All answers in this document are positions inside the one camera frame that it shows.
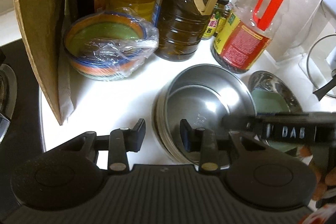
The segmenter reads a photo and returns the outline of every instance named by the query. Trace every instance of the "black stove top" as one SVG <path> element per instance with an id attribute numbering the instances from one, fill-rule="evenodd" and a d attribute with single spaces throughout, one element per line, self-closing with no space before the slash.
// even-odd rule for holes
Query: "black stove top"
<path id="1" fill-rule="evenodd" d="M 11 123 L 0 143 L 0 220 L 19 205 L 11 186 L 11 175 L 18 165 L 38 156 L 44 149 L 39 119 L 39 85 L 22 40 L 1 47 L 5 64 L 16 74 L 17 98 Z"/>

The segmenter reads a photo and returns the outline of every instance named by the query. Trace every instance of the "cardboard panel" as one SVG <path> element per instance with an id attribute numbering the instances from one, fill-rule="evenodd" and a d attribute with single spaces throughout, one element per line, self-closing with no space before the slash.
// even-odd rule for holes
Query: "cardboard panel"
<path id="1" fill-rule="evenodd" d="M 64 0 L 14 0 L 16 17 L 30 64 L 61 124 L 58 102 L 58 52 Z"/>

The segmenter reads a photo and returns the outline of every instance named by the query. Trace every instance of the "oil bottle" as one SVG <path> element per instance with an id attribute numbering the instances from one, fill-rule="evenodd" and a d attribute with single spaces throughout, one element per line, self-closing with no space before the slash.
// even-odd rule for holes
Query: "oil bottle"
<path id="1" fill-rule="evenodd" d="M 159 29 L 159 57 L 184 61 L 197 50 L 217 0 L 156 0 L 153 22 Z"/>

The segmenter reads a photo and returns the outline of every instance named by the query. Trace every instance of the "jar lid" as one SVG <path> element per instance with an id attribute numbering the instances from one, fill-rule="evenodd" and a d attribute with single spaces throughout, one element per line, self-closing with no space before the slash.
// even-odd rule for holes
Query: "jar lid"
<path id="1" fill-rule="evenodd" d="M 217 0 L 217 3 L 222 4 L 222 5 L 225 6 L 226 4 L 229 3 L 229 0 Z"/>

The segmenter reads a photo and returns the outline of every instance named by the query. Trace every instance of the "finger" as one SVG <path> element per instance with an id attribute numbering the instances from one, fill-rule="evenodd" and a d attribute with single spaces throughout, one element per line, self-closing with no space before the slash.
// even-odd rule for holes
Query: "finger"
<path id="1" fill-rule="evenodd" d="M 327 190 L 327 186 L 323 182 L 320 182 L 317 185 L 315 192 L 313 194 L 313 197 L 311 199 L 314 201 L 320 200 L 323 197 L 326 190 Z"/>
<path id="2" fill-rule="evenodd" d="M 314 163 L 314 161 L 312 160 L 309 163 L 309 167 L 313 170 L 313 172 L 316 175 L 316 181 L 320 182 L 321 178 L 322 178 L 322 172 L 321 169 Z"/>
<path id="3" fill-rule="evenodd" d="M 325 176 L 325 183 L 328 186 L 335 186 L 336 185 L 336 168 L 331 170 L 326 176 Z"/>
<path id="4" fill-rule="evenodd" d="M 300 155 L 301 157 L 310 157 L 312 155 L 312 152 L 310 151 L 310 148 L 308 146 L 303 146 L 300 149 Z"/>

